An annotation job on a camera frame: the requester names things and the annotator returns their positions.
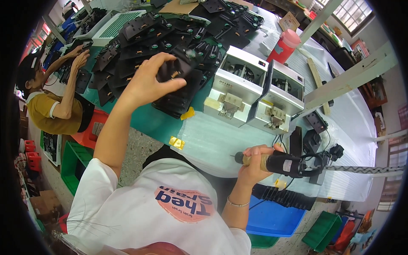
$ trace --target red box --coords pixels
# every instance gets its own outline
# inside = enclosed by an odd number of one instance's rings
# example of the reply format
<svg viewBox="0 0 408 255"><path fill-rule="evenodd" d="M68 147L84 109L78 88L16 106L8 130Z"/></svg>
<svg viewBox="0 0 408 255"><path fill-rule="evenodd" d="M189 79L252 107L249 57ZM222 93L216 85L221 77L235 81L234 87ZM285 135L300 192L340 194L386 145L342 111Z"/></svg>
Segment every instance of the red box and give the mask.
<svg viewBox="0 0 408 255"><path fill-rule="evenodd" d="M26 152L34 152L35 151L35 145L33 140L25 140L24 141L24 146L26 148Z"/></svg>

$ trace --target printed logo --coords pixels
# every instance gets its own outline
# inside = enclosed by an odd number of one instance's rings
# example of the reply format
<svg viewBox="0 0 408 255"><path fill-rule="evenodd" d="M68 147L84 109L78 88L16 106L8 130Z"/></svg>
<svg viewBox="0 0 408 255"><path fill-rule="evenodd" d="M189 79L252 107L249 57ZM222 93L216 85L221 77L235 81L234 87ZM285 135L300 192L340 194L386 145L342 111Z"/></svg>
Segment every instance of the printed logo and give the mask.
<svg viewBox="0 0 408 255"><path fill-rule="evenodd" d="M160 186L154 195L159 205L181 222L199 222L215 211L210 198L198 191Z"/></svg>

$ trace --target person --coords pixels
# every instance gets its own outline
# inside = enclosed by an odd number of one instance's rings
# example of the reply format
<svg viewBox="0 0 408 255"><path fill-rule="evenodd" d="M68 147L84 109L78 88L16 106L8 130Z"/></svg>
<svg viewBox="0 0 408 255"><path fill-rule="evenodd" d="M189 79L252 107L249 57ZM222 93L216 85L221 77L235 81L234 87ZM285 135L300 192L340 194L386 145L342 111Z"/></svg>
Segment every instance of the person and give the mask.
<svg viewBox="0 0 408 255"><path fill-rule="evenodd" d="M116 188L133 111L186 85L181 78L156 80L159 67L175 59L161 52L145 60L112 109L67 219L70 247L84 254L250 254L245 229L252 188L271 175L260 169L261 154L283 151L277 145L244 151L251 165L239 170L221 215L210 182L179 159L154 159L133 185Z"/></svg>
<svg viewBox="0 0 408 255"><path fill-rule="evenodd" d="M79 11L78 6L72 1L68 1L64 5L64 7L62 8L62 17L64 18L64 20L67 20L69 17L71 17L72 14L75 13L73 8Z"/></svg>
<svg viewBox="0 0 408 255"><path fill-rule="evenodd" d="M78 70L86 64L89 50L81 53L80 45L57 59L45 71L42 70L40 58L44 49L27 55L17 70L16 88L22 92L27 103L27 110L33 123L44 132L53 135L72 135L83 132L91 122L94 105L75 93ZM62 97L43 87L48 77L61 67L68 59L75 58L68 84Z"/></svg>

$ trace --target bracelet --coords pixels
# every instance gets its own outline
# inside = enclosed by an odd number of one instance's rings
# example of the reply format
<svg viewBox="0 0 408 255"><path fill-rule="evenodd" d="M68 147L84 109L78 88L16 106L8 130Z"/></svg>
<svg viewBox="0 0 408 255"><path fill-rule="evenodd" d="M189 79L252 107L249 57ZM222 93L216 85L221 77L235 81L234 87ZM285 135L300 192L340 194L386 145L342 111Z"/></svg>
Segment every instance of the bracelet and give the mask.
<svg viewBox="0 0 408 255"><path fill-rule="evenodd" d="M229 196L227 197L227 202L228 202L230 205L237 206L237 207L243 207L243 206L249 205L249 202L246 203L246 204L233 204L233 203L231 203L231 201L229 201Z"/></svg>

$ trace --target mustard polo shirt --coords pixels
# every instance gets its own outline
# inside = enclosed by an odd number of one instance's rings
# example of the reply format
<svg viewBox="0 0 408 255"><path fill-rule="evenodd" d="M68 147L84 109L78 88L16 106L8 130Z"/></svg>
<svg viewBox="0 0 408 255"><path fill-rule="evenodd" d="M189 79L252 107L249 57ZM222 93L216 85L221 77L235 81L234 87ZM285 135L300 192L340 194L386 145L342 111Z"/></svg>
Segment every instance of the mustard polo shirt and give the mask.
<svg viewBox="0 0 408 255"><path fill-rule="evenodd" d="M71 118L64 120L52 115L61 101L62 97L50 91L36 91L28 96L26 103L30 117L39 129L52 135L76 134L82 121L82 105L74 98Z"/></svg>

